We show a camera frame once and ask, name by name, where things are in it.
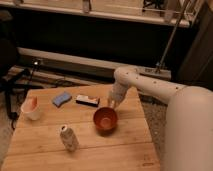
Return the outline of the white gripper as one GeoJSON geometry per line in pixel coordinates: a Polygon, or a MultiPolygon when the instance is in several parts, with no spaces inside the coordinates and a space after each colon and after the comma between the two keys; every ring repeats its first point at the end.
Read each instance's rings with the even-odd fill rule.
{"type": "Polygon", "coordinates": [[[120,83],[114,83],[108,96],[108,107],[117,109],[125,99],[128,87],[120,83]]]}

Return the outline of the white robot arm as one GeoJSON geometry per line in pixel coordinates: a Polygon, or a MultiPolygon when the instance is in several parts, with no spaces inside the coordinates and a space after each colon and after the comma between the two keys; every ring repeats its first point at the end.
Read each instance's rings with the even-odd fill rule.
{"type": "Polygon", "coordinates": [[[142,76],[118,67],[108,103],[119,106],[135,87],[167,105],[163,171],[213,171],[213,91],[142,76]]]}

